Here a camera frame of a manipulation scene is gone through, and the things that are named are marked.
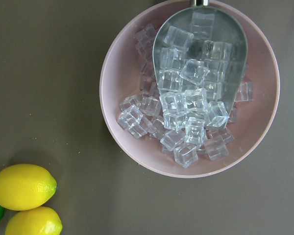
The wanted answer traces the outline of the clear ice cubes pile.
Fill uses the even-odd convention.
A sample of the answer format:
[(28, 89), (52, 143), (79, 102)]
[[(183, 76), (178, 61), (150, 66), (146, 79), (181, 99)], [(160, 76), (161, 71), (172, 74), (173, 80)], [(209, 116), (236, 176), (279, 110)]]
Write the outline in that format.
[(201, 154), (226, 156), (226, 140), (211, 132), (226, 129), (230, 113), (222, 88), (231, 43), (211, 39), (214, 14), (194, 13), (189, 28), (170, 26), (160, 49), (160, 81), (155, 91), (126, 97), (117, 123), (134, 138), (156, 138), (174, 161), (188, 168)]

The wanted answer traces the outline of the pink bowl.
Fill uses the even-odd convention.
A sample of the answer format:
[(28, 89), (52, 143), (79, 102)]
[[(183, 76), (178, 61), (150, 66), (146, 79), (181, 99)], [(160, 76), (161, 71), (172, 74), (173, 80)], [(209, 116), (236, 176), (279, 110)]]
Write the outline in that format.
[(225, 171), (247, 157), (261, 142), (274, 119), (280, 94), (278, 64), (273, 50), (259, 27), (242, 12), (225, 3), (211, 4), (233, 16), (243, 27), (248, 42), (246, 77), (253, 83), (253, 99), (239, 103), (238, 119), (228, 127), (235, 140), (227, 145), (229, 154), (211, 161), (200, 157), (188, 168), (176, 164), (173, 156), (161, 151), (157, 139), (134, 138), (117, 123), (119, 103), (139, 90), (141, 59), (134, 35), (148, 23), (160, 26), (167, 18), (187, 8), (186, 0), (168, 0), (143, 11), (118, 34), (107, 52), (100, 76), (99, 96), (106, 125), (120, 148), (136, 163), (156, 173), (199, 178)]

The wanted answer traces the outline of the metal ice scoop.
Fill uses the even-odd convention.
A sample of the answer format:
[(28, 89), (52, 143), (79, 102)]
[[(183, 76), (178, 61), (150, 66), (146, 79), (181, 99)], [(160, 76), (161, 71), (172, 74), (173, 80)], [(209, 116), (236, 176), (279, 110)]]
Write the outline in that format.
[(156, 81), (160, 81), (160, 49), (166, 43), (165, 36), (170, 26), (182, 30), (189, 28), (194, 13), (214, 14), (215, 25), (212, 29), (211, 39), (214, 42), (231, 43), (233, 52), (229, 54), (228, 71), (225, 72), (225, 86), (222, 88), (221, 101), (224, 102), (228, 113), (234, 105), (240, 82), (245, 73), (248, 44), (245, 32), (240, 23), (225, 11), (210, 5), (208, 0), (192, 0), (191, 6), (171, 15), (159, 28), (153, 44), (152, 58)]

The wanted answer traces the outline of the whole lemon upper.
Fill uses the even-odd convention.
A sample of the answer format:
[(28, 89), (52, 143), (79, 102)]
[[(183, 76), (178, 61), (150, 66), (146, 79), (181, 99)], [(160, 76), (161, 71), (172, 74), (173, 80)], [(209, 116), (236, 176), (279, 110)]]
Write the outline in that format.
[(0, 171), (0, 205), (26, 211), (47, 202), (56, 192), (57, 181), (45, 168), (15, 164)]

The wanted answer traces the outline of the whole lemon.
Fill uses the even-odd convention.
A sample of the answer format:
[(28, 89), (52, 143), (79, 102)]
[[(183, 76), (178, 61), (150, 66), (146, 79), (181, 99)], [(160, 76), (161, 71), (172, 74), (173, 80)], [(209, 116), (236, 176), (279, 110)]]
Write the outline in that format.
[(26, 211), (47, 202), (56, 192), (57, 181), (45, 168), (15, 164), (0, 171), (0, 205)]
[(7, 223), (5, 235), (59, 235), (63, 225), (57, 212), (49, 207), (17, 212)]

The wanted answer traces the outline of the whole lemon lower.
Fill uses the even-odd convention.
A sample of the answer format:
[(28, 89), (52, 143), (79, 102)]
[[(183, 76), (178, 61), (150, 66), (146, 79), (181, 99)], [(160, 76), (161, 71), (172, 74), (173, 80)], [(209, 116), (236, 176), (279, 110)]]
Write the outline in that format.
[(5, 235), (59, 235), (63, 225), (57, 212), (49, 207), (17, 212), (7, 223)]

